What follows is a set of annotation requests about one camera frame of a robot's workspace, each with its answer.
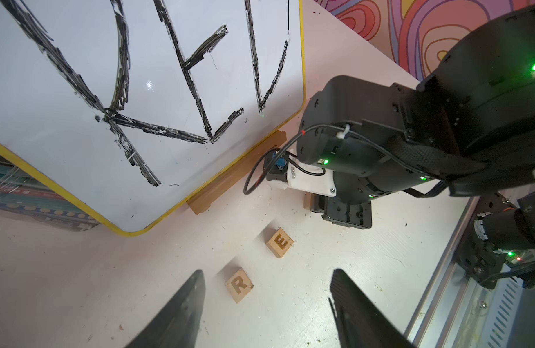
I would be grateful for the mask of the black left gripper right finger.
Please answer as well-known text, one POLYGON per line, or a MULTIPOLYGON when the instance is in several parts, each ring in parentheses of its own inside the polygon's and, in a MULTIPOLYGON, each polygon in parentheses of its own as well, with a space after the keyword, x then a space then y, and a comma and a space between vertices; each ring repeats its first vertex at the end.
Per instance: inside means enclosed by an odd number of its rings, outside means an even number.
POLYGON ((332 274, 330 305, 342 347, 412 347, 342 270, 332 274))

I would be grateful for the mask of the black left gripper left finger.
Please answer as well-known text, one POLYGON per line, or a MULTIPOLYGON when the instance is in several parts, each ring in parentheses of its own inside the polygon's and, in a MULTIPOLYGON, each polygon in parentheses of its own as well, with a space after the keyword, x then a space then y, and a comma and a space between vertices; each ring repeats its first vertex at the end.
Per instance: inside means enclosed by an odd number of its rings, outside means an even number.
POLYGON ((205 277, 197 270, 128 346, 194 347, 205 294, 205 277))

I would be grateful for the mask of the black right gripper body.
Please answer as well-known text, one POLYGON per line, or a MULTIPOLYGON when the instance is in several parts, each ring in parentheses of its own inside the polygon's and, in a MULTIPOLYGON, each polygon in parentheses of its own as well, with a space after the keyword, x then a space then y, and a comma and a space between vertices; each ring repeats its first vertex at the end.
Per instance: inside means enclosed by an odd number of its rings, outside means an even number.
POLYGON ((329 223, 346 228, 371 229, 373 226, 371 202, 347 204, 335 197, 314 194, 310 200, 310 211, 321 215, 329 223))

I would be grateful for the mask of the wooden block letter D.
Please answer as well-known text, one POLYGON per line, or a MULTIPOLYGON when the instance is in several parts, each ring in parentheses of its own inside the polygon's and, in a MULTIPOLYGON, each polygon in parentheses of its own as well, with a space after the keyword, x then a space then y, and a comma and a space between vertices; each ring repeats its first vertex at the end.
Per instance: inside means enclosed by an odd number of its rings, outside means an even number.
POLYGON ((313 194, 311 194, 311 193, 306 193, 305 194, 305 199, 304 199, 304 204, 303 204, 303 207, 305 208, 305 210, 311 210, 312 197, 313 197, 313 194))

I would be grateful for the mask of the wooden block letter R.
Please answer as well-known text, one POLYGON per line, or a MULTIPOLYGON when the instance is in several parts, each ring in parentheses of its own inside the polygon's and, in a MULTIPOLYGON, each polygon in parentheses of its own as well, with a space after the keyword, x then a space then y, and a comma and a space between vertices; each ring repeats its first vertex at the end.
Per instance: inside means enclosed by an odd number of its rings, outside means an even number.
POLYGON ((235 303, 240 303, 254 288, 254 284, 242 268, 226 281, 225 286, 235 303))

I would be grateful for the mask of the wooden block letter E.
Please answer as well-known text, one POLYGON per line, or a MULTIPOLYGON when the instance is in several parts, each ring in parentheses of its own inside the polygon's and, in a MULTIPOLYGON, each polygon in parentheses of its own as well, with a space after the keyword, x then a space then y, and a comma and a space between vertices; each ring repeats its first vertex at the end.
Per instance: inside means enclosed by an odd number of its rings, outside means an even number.
POLYGON ((292 247, 294 240, 283 229, 278 229, 266 242, 268 249, 277 258, 282 258, 292 247))

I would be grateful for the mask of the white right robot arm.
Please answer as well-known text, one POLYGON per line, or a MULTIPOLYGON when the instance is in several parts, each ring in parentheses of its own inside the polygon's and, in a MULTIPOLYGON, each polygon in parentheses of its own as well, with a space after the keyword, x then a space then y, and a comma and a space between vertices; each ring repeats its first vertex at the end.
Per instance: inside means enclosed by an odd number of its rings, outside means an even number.
POLYGON ((416 88, 332 78, 288 146, 333 187, 313 211, 369 229, 396 192, 477 197, 535 183, 535 4, 469 33, 416 88))

